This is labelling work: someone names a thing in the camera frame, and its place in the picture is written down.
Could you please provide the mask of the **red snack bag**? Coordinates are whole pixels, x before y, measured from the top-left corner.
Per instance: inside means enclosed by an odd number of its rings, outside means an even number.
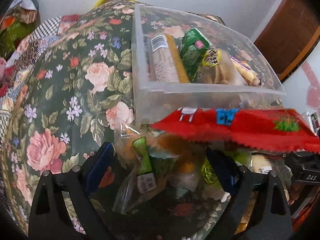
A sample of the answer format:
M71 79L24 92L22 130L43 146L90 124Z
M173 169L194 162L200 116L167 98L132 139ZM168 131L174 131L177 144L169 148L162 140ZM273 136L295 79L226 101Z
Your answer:
M319 153L319 137L294 109L179 108L152 128L190 141L231 141L268 152Z

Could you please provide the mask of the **purple coconut roll package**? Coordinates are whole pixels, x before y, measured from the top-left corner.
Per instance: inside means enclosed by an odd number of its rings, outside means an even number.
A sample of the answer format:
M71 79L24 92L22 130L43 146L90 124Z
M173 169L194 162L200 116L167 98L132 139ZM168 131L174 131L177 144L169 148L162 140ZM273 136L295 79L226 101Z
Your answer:
M261 86L260 76L250 66L244 64L233 56L230 56L230 59L235 69L244 78L249 86Z

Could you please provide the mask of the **clear bag orange pastry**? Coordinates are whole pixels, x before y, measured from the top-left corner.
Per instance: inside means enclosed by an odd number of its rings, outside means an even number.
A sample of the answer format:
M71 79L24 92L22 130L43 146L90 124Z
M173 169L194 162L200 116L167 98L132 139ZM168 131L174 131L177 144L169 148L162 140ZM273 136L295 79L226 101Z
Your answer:
M197 191L204 147L169 133L150 134L121 121L114 128L114 149L129 175L113 211L126 213L167 190L174 198Z

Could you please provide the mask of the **green snack packet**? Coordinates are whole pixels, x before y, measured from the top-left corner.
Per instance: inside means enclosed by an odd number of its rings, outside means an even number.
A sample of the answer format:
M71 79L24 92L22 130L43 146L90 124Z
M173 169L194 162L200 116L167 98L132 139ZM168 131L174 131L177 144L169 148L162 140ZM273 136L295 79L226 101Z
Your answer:
M179 51L190 81L195 80L200 61L211 46L210 41L197 28L191 28L184 33Z

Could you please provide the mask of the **brown cookie bag green trim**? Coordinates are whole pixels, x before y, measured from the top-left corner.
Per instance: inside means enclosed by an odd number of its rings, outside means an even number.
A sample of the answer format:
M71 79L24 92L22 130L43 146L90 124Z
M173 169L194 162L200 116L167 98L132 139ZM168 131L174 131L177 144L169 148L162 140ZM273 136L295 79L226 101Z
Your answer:
M222 49L209 49L204 54L197 72L197 82L246 86L247 82L236 70L230 55Z

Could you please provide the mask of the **floral dark green bedspread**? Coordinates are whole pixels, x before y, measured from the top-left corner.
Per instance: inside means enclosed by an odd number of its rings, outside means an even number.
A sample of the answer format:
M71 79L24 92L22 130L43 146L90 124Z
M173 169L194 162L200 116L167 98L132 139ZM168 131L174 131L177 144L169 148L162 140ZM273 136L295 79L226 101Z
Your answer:
M41 54L20 90L3 135L1 187L7 200L1 201L24 237L42 172L82 165L103 141L114 141L117 118L128 124L135 120L131 32L136 3L107 2L80 15ZM112 213L126 172L116 157L92 199L116 239L204 239L225 209L215 200L179 200L165 211L167 221L161 220L177 225L145 227L146 212L155 211L151 207Z

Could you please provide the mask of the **brown wooden door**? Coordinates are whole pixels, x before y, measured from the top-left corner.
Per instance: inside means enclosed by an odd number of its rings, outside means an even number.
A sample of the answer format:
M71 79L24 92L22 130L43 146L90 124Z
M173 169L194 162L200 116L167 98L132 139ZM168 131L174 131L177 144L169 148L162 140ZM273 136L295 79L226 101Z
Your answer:
M282 0L254 44L280 81L292 74L319 41L319 18L306 0Z

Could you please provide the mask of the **patchwork checkered quilt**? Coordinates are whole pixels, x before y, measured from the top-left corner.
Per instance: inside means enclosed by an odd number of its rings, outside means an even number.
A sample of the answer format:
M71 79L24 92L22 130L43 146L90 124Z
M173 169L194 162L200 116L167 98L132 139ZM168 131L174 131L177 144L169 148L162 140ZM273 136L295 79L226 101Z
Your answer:
M65 31L78 22L80 15L50 18L24 38L1 72L1 116L8 118L23 84L41 54Z

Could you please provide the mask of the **clear plastic storage box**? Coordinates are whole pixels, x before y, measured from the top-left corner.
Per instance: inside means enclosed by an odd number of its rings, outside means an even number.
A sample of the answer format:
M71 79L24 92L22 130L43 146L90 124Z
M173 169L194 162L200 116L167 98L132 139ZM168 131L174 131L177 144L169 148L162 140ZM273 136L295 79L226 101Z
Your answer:
M150 79L149 40L171 35L179 51L184 33L197 28L212 44L250 66L261 86L216 85L194 81L163 83ZM137 3L132 27L132 74L137 125L162 120L178 108L268 108L284 95L274 70L255 44L233 29L203 16Z

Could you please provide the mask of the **pink plush toy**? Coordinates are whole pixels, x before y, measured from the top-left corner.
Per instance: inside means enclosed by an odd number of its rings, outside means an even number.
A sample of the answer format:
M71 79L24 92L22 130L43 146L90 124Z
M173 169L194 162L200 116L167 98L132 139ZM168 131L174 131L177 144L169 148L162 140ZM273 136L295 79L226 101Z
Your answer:
M6 64L7 64L6 60L0 57L0 79L3 78Z

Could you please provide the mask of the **gold wafer biscuit package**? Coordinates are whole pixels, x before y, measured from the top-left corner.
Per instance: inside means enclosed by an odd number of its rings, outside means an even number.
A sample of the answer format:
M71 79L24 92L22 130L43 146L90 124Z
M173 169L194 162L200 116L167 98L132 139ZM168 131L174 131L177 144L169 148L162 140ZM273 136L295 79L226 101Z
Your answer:
M187 72L171 35L149 40L150 79L163 83L189 83Z

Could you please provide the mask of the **pile of clothes and bags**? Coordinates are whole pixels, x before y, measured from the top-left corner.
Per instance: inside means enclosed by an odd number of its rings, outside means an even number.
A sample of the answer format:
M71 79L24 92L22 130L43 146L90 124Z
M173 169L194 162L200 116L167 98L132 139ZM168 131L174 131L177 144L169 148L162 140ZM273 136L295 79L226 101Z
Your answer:
M1 16L1 57L9 59L20 42L39 25L37 0L14 0Z

